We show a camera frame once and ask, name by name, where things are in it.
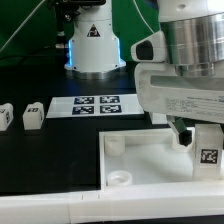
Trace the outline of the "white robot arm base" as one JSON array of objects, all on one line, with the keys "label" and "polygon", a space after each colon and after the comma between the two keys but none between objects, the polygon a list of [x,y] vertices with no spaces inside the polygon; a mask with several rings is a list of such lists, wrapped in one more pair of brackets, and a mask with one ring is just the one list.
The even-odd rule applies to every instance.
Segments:
[{"label": "white robot arm base", "polygon": [[67,74],[80,79],[106,79],[126,66],[120,41],[113,32],[112,0],[103,5],[82,6],[68,42]]}]

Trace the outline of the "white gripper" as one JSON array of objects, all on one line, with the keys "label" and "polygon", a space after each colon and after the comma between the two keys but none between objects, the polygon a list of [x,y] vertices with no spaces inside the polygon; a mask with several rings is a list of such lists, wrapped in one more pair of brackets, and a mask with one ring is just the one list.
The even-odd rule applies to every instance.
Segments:
[{"label": "white gripper", "polygon": [[214,76],[196,78],[180,77],[165,63],[139,63],[134,77],[141,107],[167,115],[178,144],[192,143],[181,117],[224,124],[224,62],[215,65]]}]

